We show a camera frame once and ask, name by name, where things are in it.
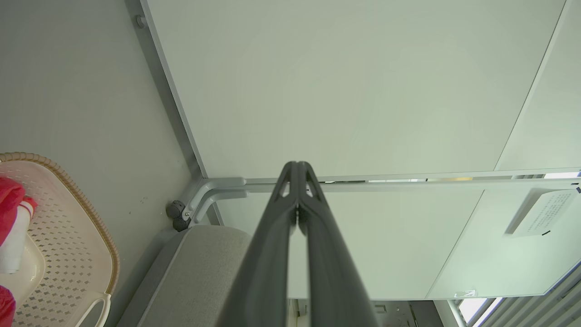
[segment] basket rim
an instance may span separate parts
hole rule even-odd
[[[8,162],[8,161],[29,161],[35,164],[41,165],[48,170],[50,170],[68,189],[68,191],[73,195],[75,200],[81,205],[87,216],[99,231],[99,235],[107,245],[107,249],[109,250],[109,254],[113,259],[113,269],[111,271],[111,279],[109,280],[109,285],[105,293],[113,295],[115,291],[115,287],[117,285],[117,281],[119,279],[119,252],[117,251],[117,247],[115,246],[115,242],[111,237],[111,234],[107,230],[107,227],[103,223],[103,220],[89,201],[85,194],[78,188],[75,184],[73,179],[67,174],[64,169],[59,166],[56,162],[48,159],[47,157],[43,157],[38,154],[33,153],[26,153],[26,152],[9,152],[9,153],[2,153],[0,154],[0,162]]]

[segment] white panel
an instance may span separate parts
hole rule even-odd
[[[326,193],[369,296],[422,299],[454,247],[482,191]],[[253,233],[270,194],[219,202],[227,226]],[[306,239],[296,230],[289,259],[290,298],[306,298]]]
[[[562,217],[544,236],[506,234],[529,190],[486,190],[429,298],[540,295],[581,259],[581,219]],[[569,212],[578,213],[580,205]]]
[[[581,1],[569,0],[497,170],[581,165],[580,35]]]
[[[207,174],[258,178],[493,170],[563,0],[143,3]]]

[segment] white plastic basket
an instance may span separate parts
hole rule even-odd
[[[39,155],[0,154],[0,176],[21,183],[38,203],[24,258],[32,262],[10,275],[30,280],[15,295],[13,326],[79,326],[100,301],[103,326],[119,255],[99,215],[67,173]]]

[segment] gray fabric seat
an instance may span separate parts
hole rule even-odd
[[[251,237],[225,226],[195,226],[162,249],[118,326],[213,326]]]

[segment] black plastic arm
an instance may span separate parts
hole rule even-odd
[[[290,193],[284,196],[287,185]],[[289,236],[297,223],[308,241],[311,326],[377,326],[365,288],[307,162],[284,166],[216,326],[286,326]]]

